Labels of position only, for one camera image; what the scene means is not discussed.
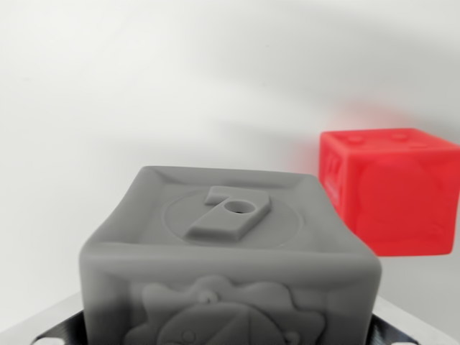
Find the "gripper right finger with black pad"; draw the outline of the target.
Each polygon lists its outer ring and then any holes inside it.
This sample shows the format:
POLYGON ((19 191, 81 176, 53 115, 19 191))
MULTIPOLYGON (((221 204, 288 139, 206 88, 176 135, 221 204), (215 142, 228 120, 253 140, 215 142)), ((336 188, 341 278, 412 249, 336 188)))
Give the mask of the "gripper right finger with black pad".
POLYGON ((378 296, 367 344, 459 344, 459 341, 378 296))

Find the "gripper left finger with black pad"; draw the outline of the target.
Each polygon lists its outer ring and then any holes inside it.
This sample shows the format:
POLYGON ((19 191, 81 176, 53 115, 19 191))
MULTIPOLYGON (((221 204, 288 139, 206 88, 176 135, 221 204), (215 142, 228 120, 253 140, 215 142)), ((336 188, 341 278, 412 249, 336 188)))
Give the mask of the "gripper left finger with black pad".
POLYGON ((81 293, 1 332, 1 344, 42 344, 45 338, 57 344, 87 344, 81 293))

